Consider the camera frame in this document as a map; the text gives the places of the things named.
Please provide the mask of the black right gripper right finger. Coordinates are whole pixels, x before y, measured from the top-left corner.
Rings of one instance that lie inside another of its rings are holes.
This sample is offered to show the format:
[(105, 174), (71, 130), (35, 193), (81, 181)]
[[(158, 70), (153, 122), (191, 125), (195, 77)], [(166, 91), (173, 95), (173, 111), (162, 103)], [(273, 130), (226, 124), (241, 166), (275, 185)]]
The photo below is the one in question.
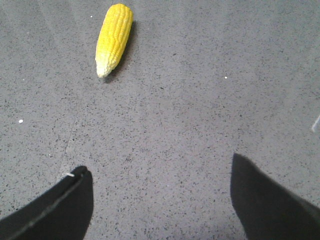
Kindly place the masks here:
[(264, 174), (247, 157), (232, 157), (232, 206), (249, 240), (318, 240), (320, 209)]

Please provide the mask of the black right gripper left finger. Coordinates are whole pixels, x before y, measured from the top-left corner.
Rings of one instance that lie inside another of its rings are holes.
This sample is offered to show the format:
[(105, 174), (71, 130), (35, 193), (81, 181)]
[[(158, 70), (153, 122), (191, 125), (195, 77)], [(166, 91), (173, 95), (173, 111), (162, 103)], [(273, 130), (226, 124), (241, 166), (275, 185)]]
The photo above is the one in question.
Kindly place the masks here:
[(78, 166), (23, 208), (0, 221), (2, 240), (82, 240), (94, 209), (93, 177)]

